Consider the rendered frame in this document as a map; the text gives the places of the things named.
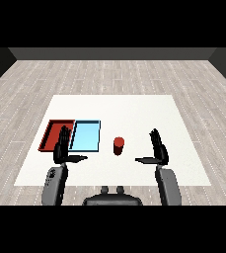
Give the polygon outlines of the small red can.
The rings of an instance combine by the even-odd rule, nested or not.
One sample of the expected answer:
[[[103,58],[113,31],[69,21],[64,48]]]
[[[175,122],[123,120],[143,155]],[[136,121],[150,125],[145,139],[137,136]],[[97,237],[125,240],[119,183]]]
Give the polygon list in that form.
[[[113,153],[115,155],[121,155],[124,147],[124,139],[122,137],[116,137],[113,141]]]

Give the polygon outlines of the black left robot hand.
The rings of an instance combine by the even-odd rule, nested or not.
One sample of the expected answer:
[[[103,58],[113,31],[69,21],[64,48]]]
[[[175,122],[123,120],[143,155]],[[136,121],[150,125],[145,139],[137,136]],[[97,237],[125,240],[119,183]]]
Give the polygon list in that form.
[[[55,164],[62,164],[65,162],[78,163],[87,159],[87,156],[68,154],[70,133],[71,130],[67,126],[63,126],[59,132],[58,141],[55,143],[53,149],[53,161]]]

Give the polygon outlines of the red shallow open box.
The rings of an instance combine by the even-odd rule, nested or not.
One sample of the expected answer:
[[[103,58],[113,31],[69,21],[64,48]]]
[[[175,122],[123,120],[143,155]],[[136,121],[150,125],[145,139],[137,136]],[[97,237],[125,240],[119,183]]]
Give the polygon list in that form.
[[[55,143],[59,139],[61,128],[66,126],[68,129],[73,130],[74,120],[50,120],[44,131],[41,139],[38,151],[40,152],[52,152]]]

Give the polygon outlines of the light blue shallow open box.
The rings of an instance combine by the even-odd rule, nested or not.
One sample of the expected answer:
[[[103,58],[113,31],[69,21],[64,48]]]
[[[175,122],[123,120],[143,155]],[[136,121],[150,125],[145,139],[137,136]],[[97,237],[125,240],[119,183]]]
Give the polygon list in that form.
[[[78,120],[73,128],[70,152],[98,152],[101,122],[99,120]]]

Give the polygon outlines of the dark grey robot body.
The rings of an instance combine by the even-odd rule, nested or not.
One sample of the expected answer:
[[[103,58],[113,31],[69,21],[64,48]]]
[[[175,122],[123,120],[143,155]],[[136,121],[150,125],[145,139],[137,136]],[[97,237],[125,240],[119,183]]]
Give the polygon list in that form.
[[[115,194],[110,194],[109,187],[103,186],[98,195],[86,198],[83,206],[142,206],[142,202],[139,198],[127,195],[123,186],[117,186]]]

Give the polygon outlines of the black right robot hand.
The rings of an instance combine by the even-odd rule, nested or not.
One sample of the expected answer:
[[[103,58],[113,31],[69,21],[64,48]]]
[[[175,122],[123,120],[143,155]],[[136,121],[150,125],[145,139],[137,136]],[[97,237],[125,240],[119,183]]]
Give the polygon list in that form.
[[[153,145],[154,156],[153,157],[142,157],[136,158],[137,162],[142,164],[157,164],[157,165],[168,165],[169,154],[165,144],[162,142],[160,133],[154,128],[150,133],[151,142]]]

